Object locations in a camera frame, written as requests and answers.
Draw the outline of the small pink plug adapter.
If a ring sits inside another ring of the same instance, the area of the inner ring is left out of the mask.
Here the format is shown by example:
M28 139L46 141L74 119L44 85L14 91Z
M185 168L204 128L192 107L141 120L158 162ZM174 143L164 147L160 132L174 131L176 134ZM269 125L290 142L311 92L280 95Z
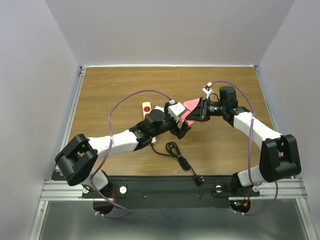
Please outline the small pink plug adapter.
M187 117L189 116L190 113L191 113L191 112L187 110L187 111L180 117L181 122L182 122L182 123L187 122L187 124L188 124L189 126L191 126L192 124L195 123L194 120L187 120Z

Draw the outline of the white red power strip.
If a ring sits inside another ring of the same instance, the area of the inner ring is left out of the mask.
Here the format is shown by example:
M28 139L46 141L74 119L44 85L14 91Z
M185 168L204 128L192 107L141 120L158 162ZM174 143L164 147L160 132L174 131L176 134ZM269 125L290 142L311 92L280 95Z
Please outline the white red power strip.
M149 101L142 103L142 113L143 113L144 119L150 114L151 110L152 110L152 106Z

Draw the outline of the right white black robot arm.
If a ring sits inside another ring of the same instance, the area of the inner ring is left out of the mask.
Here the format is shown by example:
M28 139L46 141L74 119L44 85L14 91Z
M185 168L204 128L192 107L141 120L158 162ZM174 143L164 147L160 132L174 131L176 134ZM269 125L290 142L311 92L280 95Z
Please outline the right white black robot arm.
M299 175L302 171L298 144L291 135L283 135L254 117L252 111L239 106L236 89L233 86L223 86L219 89L217 101L210 86L205 86L205 97L185 101L187 109L185 120L192 124L195 121L206 122L211 117L222 117L233 128L241 131L249 138L249 143L255 143L260 149L259 164L232 175L231 192L242 195L248 186L272 183L277 180Z

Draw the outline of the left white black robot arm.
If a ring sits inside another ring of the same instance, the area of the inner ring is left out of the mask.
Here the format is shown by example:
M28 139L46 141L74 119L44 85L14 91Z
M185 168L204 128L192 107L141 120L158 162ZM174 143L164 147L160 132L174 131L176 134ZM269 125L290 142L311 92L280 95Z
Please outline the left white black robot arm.
M107 174L94 165L98 159L122 152L141 150L152 143L152 139L171 132L182 139L191 129L193 121L182 120L159 109L152 110L143 121L117 134L103 137L86 137L78 134L57 154L55 163L69 186L83 185L94 190L100 197L111 193Z

